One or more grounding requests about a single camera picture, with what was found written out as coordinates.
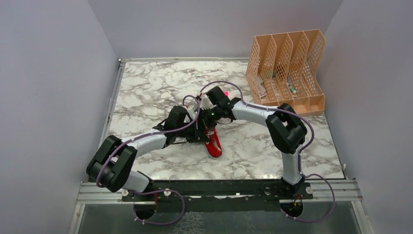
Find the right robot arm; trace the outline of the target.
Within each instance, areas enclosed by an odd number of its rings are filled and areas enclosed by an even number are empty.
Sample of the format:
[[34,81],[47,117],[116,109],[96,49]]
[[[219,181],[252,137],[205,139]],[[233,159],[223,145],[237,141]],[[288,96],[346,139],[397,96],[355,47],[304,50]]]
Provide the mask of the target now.
[[201,95],[213,105],[203,112],[203,122],[210,127],[222,118],[246,120],[266,127],[275,147],[282,153],[281,192],[286,198],[300,193],[305,179],[301,171],[299,151],[305,142],[307,128],[293,108],[253,105],[241,98],[229,99],[219,87]]

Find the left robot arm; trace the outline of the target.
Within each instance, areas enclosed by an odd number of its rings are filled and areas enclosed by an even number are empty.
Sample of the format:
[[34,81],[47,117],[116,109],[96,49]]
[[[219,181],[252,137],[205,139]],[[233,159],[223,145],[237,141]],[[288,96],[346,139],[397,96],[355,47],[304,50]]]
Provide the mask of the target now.
[[134,191],[141,200],[151,198],[151,178],[131,170],[135,159],[164,149],[174,144],[177,138],[188,142],[202,139],[201,113],[200,107],[174,106],[168,117],[147,133],[124,140],[114,135],[106,137],[88,164],[86,174],[100,188],[111,192],[126,189]]

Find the red canvas sneaker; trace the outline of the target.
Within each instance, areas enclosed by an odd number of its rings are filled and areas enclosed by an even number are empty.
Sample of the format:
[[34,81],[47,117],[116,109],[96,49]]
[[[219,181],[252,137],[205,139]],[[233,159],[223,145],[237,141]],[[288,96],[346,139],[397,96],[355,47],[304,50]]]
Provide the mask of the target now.
[[204,143],[208,155],[214,159],[220,158],[223,154],[223,151],[217,135],[216,128],[206,130],[205,135],[208,138],[208,142]]

